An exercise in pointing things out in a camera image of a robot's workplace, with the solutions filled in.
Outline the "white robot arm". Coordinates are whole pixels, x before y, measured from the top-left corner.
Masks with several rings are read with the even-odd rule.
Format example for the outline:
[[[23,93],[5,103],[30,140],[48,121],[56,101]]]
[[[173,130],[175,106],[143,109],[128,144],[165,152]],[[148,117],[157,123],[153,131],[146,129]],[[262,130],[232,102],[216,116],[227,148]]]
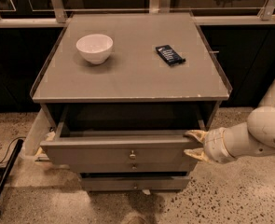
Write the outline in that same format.
[[[208,132],[187,131],[186,137],[203,144],[200,148],[184,150],[187,156],[200,161],[228,163],[243,156],[275,155],[275,79],[245,122]]]

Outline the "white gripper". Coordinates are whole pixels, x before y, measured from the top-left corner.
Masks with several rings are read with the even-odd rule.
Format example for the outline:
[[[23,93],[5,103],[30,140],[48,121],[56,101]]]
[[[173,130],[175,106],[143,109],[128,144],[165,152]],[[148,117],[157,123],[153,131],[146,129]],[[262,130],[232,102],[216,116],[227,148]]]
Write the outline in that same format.
[[[194,138],[198,142],[204,143],[204,148],[185,149],[184,153],[194,159],[206,162],[211,160],[224,164],[236,160],[227,150],[224,131],[225,128],[213,129],[208,132],[203,130],[186,131],[185,137]]]

